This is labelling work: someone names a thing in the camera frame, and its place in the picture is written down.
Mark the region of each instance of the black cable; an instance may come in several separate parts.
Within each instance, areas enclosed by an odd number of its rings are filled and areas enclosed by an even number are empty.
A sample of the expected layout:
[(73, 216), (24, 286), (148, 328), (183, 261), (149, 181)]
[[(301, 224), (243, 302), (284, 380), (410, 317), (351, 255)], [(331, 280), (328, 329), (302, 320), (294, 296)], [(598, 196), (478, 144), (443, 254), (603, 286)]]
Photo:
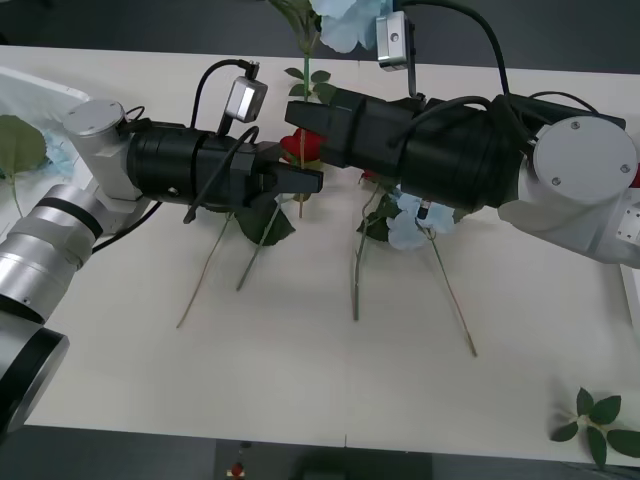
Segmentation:
[(133, 118), (132, 120), (140, 120), (140, 117), (142, 117), (142, 115), (144, 115), (144, 111), (145, 111), (145, 108), (144, 108), (143, 105), (138, 105), (137, 107), (134, 107), (131, 110), (129, 110), (127, 112), (127, 118), (129, 117), (129, 115), (131, 115), (136, 110), (140, 110), (140, 113), (138, 113), (138, 115), (136, 115), (136, 117)]
[(460, 97), (454, 98), (453, 100), (447, 100), (446, 102), (439, 103), (435, 107), (430, 108), (426, 112), (422, 112), (420, 115), (416, 116), (411, 120), (411, 122), (403, 128), (400, 132), (395, 134), (389, 139), (389, 145), (395, 147), (398, 143), (411, 132), (413, 132), (418, 125), (429, 120), (435, 114), (440, 113), (444, 110), (449, 110), (450, 108), (461, 107), (464, 105), (482, 105), (486, 110), (491, 108), (491, 102), (483, 97)]
[(240, 135), (240, 138), (236, 140), (236, 143), (234, 143), (233, 146), (229, 149), (222, 161), (218, 162), (217, 168), (213, 171), (213, 173), (207, 180), (207, 183), (205, 183), (204, 187), (189, 207), (189, 211), (187, 212), (183, 220), (185, 224), (191, 223), (193, 219), (196, 218), (196, 210), (204, 202), (204, 199), (209, 193), (209, 190), (211, 190), (211, 187), (213, 187), (214, 184), (218, 182), (222, 174), (229, 169), (229, 165), (231, 164), (233, 156), (240, 149), (240, 147), (244, 145), (244, 142), (250, 136), (252, 136), (252, 138), (249, 141), (251, 143), (255, 142), (255, 139), (258, 136), (258, 132), (260, 132), (260, 129), (256, 126), (247, 129), (247, 131)]
[(147, 220), (149, 220), (149, 218), (151, 218), (151, 215), (153, 215), (154, 213), (156, 213), (156, 211), (160, 208), (160, 205), (162, 205), (162, 202), (156, 202), (156, 204), (151, 207), (151, 209), (144, 214), (144, 216), (138, 220), (137, 222), (131, 224), (130, 226), (128, 226), (127, 228), (125, 228), (124, 230), (120, 230), (118, 233), (116, 233), (113, 237), (111, 237), (108, 240), (105, 240), (104, 242), (102, 242), (100, 245), (93, 247), (93, 250), (91, 251), (92, 254), (94, 253), (98, 253), (100, 250), (102, 250), (103, 248), (108, 247), (109, 245), (117, 242), (118, 240), (120, 240), (122, 237), (126, 237), (127, 235), (129, 235), (131, 232), (133, 232), (136, 228), (138, 228), (140, 225), (142, 225), (144, 222), (146, 222)]
[(198, 119), (198, 108), (200, 108), (200, 97), (202, 96), (202, 90), (204, 89), (205, 83), (207, 83), (207, 79), (211, 76), (213, 72), (218, 70), (219, 68), (226, 67), (228, 65), (235, 65), (236, 67), (240, 67), (245, 70), (245, 72), (249, 71), (253, 68), (253, 65), (246, 60), (222, 60), (218, 63), (211, 65), (206, 72), (202, 75), (200, 79), (200, 83), (198, 84), (198, 89), (196, 90), (196, 98), (193, 101), (193, 113), (191, 114), (191, 128), (196, 128), (196, 120)]
[(496, 61), (498, 63), (498, 71), (500, 73), (500, 83), (502, 84), (502, 92), (507, 96), (509, 95), (509, 80), (507, 79), (507, 67), (505, 66), (505, 63), (504, 63), (504, 57), (502, 56), (502, 49), (500, 48), (498, 37), (496, 36), (495, 32), (491, 28), (491, 25), (489, 25), (489, 22), (487, 22), (482, 15), (480, 15), (478, 12), (476, 12), (472, 8), (469, 8), (465, 5), (459, 5), (454, 2), (449, 2), (447, 0), (404, 0), (404, 1), (399, 0), (398, 3), (400, 8), (403, 8), (406, 6), (412, 6), (412, 5), (431, 5), (434, 7), (448, 8), (450, 10), (455, 10), (456, 12), (459, 12), (459, 13), (462, 13), (463, 15), (471, 17), (478, 24), (480, 24), (484, 32), (487, 34), (487, 37), (489, 37), (489, 41), (491, 42), (491, 46), (493, 47), (493, 53), (496, 56)]
[(566, 98), (570, 98), (571, 100), (573, 100), (574, 102), (579, 103), (580, 105), (582, 105), (584, 108), (586, 108), (587, 110), (589, 110), (591, 113), (594, 113), (596, 115), (600, 115), (600, 112), (598, 112), (594, 107), (592, 107), (590, 104), (588, 104), (587, 102), (585, 102), (584, 100), (582, 100), (579, 97), (576, 97), (575, 95), (571, 95), (570, 93), (565, 93), (565, 92), (552, 92), (552, 91), (548, 91), (548, 92), (538, 92), (538, 93), (534, 93), (533, 95), (529, 95), (529, 98), (538, 98), (538, 97), (545, 97), (547, 95), (559, 95), (561, 97), (566, 97)]

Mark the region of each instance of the blue artificial flower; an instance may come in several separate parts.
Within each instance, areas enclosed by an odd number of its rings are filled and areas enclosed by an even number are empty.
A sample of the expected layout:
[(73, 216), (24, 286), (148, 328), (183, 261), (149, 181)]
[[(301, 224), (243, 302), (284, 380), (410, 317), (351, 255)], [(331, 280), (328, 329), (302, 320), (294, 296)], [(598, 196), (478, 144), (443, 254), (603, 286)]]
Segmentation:
[(322, 16), (320, 40), (339, 53), (349, 53), (358, 42), (366, 49), (376, 44), (376, 17), (393, 9), (393, 0), (311, 0)]
[(396, 218), (387, 218), (389, 227), (389, 244), (398, 250), (415, 250), (428, 241), (426, 235), (418, 228), (431, 228), (437, 233), (453, 232), (453, 208), (432, 202), (424, 220), (418, 218), (420, 210), (419, 197), (402, 193), (398, 190), (392, 193), (400, 213)]

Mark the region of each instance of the red flower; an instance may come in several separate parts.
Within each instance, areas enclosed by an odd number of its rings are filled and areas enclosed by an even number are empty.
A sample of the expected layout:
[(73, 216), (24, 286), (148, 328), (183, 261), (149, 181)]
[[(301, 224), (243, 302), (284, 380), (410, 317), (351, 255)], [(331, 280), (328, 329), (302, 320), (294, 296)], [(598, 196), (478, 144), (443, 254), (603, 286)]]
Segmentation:
[[(325, 137), (321, 137), (318, 134), (306, 131), (304, 139), (304, 161), (313, 162), (320, 159), (320, 146), (327, 141)], [(302, 136), (302, 129), (299, 128), (293, 135), (284, 137), (280, 140), (280, 146), (287, 152), (296, 157), (298, 160), (302, 157), (300, 155), (300, 137)]]

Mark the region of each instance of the white table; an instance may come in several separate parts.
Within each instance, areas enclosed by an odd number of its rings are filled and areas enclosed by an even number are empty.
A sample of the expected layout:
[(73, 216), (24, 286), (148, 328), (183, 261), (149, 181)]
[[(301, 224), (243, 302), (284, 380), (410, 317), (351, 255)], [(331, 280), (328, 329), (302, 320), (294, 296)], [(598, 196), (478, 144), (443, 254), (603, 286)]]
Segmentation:
[[(220, 57), (0, 48), (22, 69), (154, 119), (187, 122), (201, 73)], [(276, 140), (300, 60), (260, 58), (270, 87), (258, 125)], [(313, 62), (332, 81), (387, 99), (405, 76), (367, 62)], [(429, 96), (492, 97), (495, 70), (418, 67)], [(629, 120), (640, 138), (640, 77), (510, 71), (523, 94), (571, 91)], [(232, 78), (210, 80), (201, 128), (215, 129)], [(366, 192), (331, 170), (290, 238), (235, 285), (252, 246), (231, 228), (185, 325), (175, 326), (222, 219), (165, 206), (77, 275), (48, 326), (72, 342), (31, 423), (256, 441), (589, 461), (579, 442), (548, 440), (556, 406), (580, 385), (623, 397), (640, 427), (640, 350), (620, 270), (548, 245), (485, 209), (439, 241), (479, 357), (465, 345), (432, 250), (370, 242), (362, 319), (351, 320), (350, 261)], [(640, 462), (610, 451), (610, 463)]]

